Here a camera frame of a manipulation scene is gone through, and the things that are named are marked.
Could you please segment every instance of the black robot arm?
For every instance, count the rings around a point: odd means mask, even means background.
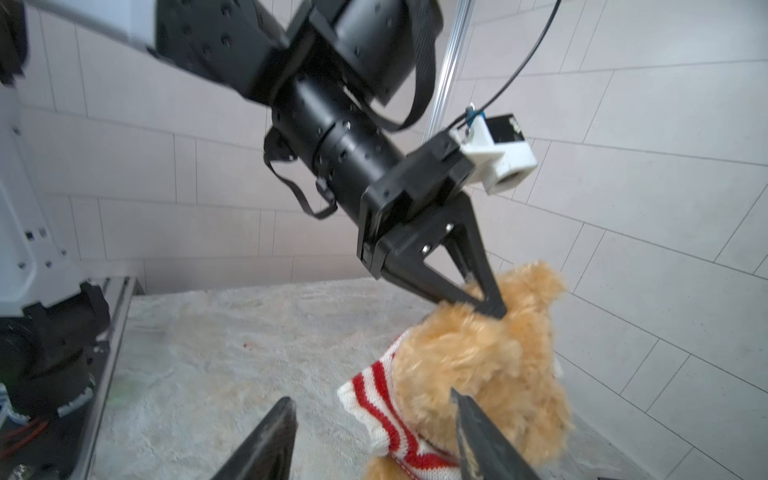
[[[286,31],[253,0],[158,0],[153,53],[272,108],[266,164],[306,164],[329,203],[324,211],[312,212],[281,180],[308,214],[324,218],[341,206],[357,222],[357,257],[375,278],[501,318],[506,306],[462,191],[472,162],[447,131],[407,156],[382,132],[410,126],[429,105],[442,23],[435,0],[306,1]],[[381,118],[370,102],[386,104],[414,68],[408,117]],[[440,245],[478,282],[481,299],[425,265]]]

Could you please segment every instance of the black cable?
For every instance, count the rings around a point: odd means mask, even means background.
[[[531,49],[531,52],[528,54],[528,56],[527,56],[527,57],[525,57],[525,60],[523,60],[523,62],[522,62],[522,63],[520,64],[520,66],[518,67],[518,69],[517,69],[517,70],[515,70],[515,73],[513,73],[513,74],[512,74],[512,76],[509,78],[509,80],[507,80],[507,82],[504,84],[504,86],[502,86],[501,90],[497,91],[497,92],[496,92],[496,94],[495,94],[493,97],[491,97],[491,99],[490,99],[490,100],[488,100],[488,101],[485,103],[485,105],[483,105],[482,107],[480,107],[480,109],[479,109],[479,110],[476,110],[476,111],[475,111],[474,115],[480,115],[482,112],[484,112],[484,111],[485,111],[485,109],[486,109],[486,108],[488,108],[488,106],[489,106],[490,104],[492,104],[493,102],[495,102],[495,101],[496,101],[496,99],[498,99],[499,97],[501,97],[501,96],[502,96],[502,94],[503,94],[503,93],[504,93],[504,91],[507,89],[507,87],[508,87],[508,86],[509,86],[509,85],[510,85],[510,84],[511,84],[513,81],[515,81],[515,79],[518,77],[518,75],[520,75],[520,72],[521,72],[521,71],[523,70],[523,68],[525,68],[525,66],[528,64],[528,61],[530,61],[530,60],[531,60],[531,57],[533,57],[533,54],[534,54],[534,53],[536,53],[536,50],[538,50],[538,46],[539,46],[539,45],[541,45],[541,41],[542,41],[542,40],[544,40],[544,37],[546,36],[546,34],[547,34],[547,31],[549,30],[549,27],[550,27],[550,25],[552,25],[552,21],[554,20],[554,15],[555,15],[556,13],[558,13],[558,8],[560,8],[560,3],[561,3],[561,2],[562,2],[562,0],[557,0],[557,1],[554,3],[554,7],[553,7],[553,9],[552,9],[552,13],[549,15],[549,19],[547,20],[547,24],[546,24],[546,25],[544,25],[544,30],[542,30],[542,31],[541,31],[541,35],[539,35],[539,37],[538,37],[538,40],[536,41],[536,43],[534,44],[533,48]],[[452,121],[452,122],[451,122],[451,124],[448,126],[447,130],[449,130],[449,129],[453,128],[454,126],[456,126],[457,124],[459,124],[459,123],[460,123],[462,120],[464,121],[464,123],[466,123],[466,120],[467,120],[467,119],[466,119],[466,114],[461,114],[461,115],[459,115],[458,117],[456,117],[456,119],[455,119],[454,121]]]

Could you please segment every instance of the fluffy fur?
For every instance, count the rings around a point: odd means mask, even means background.
[[[570,425],[565,394],[552,375],[549,305],[564,292],[543,263],[497,279],[508,307],[501,321],[466,305],[440,303],[397,350],[393,394],[403,421],[458,456],[451,387],[472,396],[532,465],[555,458]],[[467,287],[479,295],[475,286]],[[365,480],[407,480],[390,457],[373,458]]]

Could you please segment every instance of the bear ear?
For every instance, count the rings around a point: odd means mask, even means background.
[[[499,288],[502,289],[502,295],[509,292],[513,297],[518,298],[521,295],[520,289],[525,289],[526,293],[532,295],[544,306],[551,305],[566,291],[560,273],[554,271],[545,262],[529,263],[503,273],[499,277]]]

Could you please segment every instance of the black strap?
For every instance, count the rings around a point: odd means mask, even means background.
[[[328,207],[315,213],[312,210],[312,207],[310,206],[310,202],[306,200],[306,197],[304,196],[304,192],[301,191],[301,188],[299,188],[299,186],[296,185],[291,180],[288,180],[287,178],[280,176],[275,171],[274,167],[272,167],[272,161],[268,158],[266,154],[264,154],[264,164],[266,165],[267,168],[269,168],[272,171],[273,174],[275,174],[275,177],[277,177],[277,180],[280,180],[281,182],[283,182],[293,192],[293,195],[296,196],[296,200],[299,201],[301,210],[304,210],[305,214],[311,217],[315,217],[317,220],[322,220],[323,218],[327,218],[333,215],[336,212],[336,210],[339,208],[339,206],[336,205],[336,199],[332,198],[328,202],[329,203]]]
[[[435,92],[435,11],[432,0],[406,0],[406,6],[411,22],[416,67],[416,86],[408,116],[401,124],[384,118],[365,102],[359,92],[353,92],[360,108],[371,117],[373,123],[387,131],[405,130],[416,123],[427,111]]]

